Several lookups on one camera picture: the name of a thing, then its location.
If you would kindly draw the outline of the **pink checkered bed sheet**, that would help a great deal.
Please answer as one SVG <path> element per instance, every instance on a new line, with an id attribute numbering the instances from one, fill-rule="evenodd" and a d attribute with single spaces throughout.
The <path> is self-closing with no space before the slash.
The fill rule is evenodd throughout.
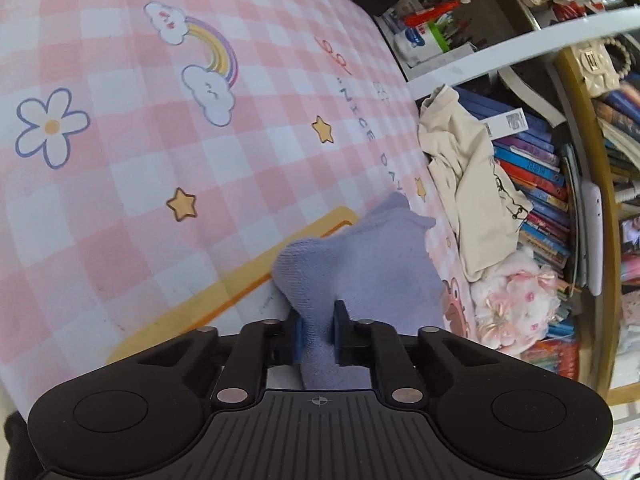
<path id="1" fill-rule="evenodd" d="M 389 192 L 432 217 L 418 110 L 349 0 L 1 0 L 1 379 L 43 393 L 196 324 L 277 315 L 292 238 Z"/>

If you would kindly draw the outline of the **white pink plush bunny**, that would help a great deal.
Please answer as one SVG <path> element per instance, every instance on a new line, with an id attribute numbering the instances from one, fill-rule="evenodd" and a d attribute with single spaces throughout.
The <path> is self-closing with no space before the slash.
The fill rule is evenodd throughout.
<path id="1" fill-rule="evenodd" d="M 561 305 L 558 274 L 521 247 L 486 269 L 471 285 L 478 341 L 509 356 L 520 356 L 544 339 Z"/>

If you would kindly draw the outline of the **red bottle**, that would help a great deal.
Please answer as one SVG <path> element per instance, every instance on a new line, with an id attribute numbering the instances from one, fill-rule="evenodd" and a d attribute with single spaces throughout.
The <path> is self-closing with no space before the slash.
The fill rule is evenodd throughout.
<path id="1" fill-rule="evenodd" d="M 405 16 L 402 20 L 407 27 L 418 27 L 419 25 L 431 21 L 437 21 L 442 15 L 456 10 L 459 6 L 465 6 L 472 0 L 448 0 L 437 3 L 429 9 L 425 9 Z"/>

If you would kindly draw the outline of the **lavender purple sweater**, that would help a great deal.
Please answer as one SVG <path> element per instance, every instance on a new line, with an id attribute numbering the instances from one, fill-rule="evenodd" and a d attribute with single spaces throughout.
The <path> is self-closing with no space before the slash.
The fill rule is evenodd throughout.
<path id="1" fill-rule="evenodd" d="M 328 238 L 286 246 L 271 268 L 273 283 L 303 321 L 300 376 L 308 390 L 367 389 L 369 372 L 341 366 L 332 344 L 335 301 L 353 320 L 390 324 L 401 335 L 442 327 L 444 283 L 426 250 L 435 224 L 393 192 L 359 222 Z"/>

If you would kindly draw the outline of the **wooden bookshelf with books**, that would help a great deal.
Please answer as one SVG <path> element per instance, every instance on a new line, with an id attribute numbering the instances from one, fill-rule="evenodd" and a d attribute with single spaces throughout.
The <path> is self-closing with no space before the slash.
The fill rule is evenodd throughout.
<path id="1" fill-rule="evenodd" d="M 621 370 L 622 275 L 618 207 L 615 203 L 612 172 L 599 117 L 587 90 L 582 70 L 570 47 L 536 51 L 509 64 L 545 98 L 562 106 L 564 124 L 556 127 L 558 148 L 569 145 L 574 152 L 570 180 L 577 182 L 574 205 L 584 226 L 580 229 L 577 257 L 601 281 L 600 292 L 590 285 L 580 289 L 576 300 L 585 309 L 580 321 L 580 379 L 593 386 L 608 404 L 622 405 L 639 400 L 639 378 L 617 387 L 614 373 Z"/>

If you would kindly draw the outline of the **white bed frame post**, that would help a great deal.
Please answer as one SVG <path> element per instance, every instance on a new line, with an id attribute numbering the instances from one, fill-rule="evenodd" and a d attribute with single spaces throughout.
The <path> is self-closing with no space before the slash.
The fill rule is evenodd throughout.
<path id="1" fill-rule="evenodd" d="M 640 10 L 630 6 L 579 20 L 567 21 L 511 38 L 484 50 L 440 66 L 408 82 L 414 100 L 429 96 L 446 84 L 457 86 L 494 70 L 539 58 L 573 44 L 606 36 L 616 36 L 639 28 Z"/>

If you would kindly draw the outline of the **white box with barcode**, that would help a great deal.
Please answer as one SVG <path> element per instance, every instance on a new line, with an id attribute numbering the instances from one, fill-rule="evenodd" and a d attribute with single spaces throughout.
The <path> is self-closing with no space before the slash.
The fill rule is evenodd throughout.
<path id="1" fill-rule="evenodd" d="M 514 110 L 487 117 L 482 119 L 482 123 L 487 129 L 491 141 L 514 136 L 514 134 L 524 132 L 529 128 L 524 110 L 521 108 L 514 108 Z"/>

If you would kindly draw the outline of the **cream beige garment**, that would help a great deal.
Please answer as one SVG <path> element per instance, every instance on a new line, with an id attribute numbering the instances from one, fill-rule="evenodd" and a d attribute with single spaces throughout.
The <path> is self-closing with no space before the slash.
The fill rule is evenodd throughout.
<path id="1" fill-rule="evenodd" d="M 495 161 L 486 125 L 442 86 L 421 106 L 420 148 L 458 243 L 462 270 L 473 283 L 516 251 L 533 205 Z"/>

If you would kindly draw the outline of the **white jar green lid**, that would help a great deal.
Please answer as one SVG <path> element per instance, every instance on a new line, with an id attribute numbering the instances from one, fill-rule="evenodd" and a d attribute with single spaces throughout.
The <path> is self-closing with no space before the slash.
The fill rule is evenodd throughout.
<path id="1" fill-rule="evenodd" d="M 394 36 L 394 46 L 409 67 L 422 64 L 450 50 L 448 41 L 434 22 L 398 32 Z"/>

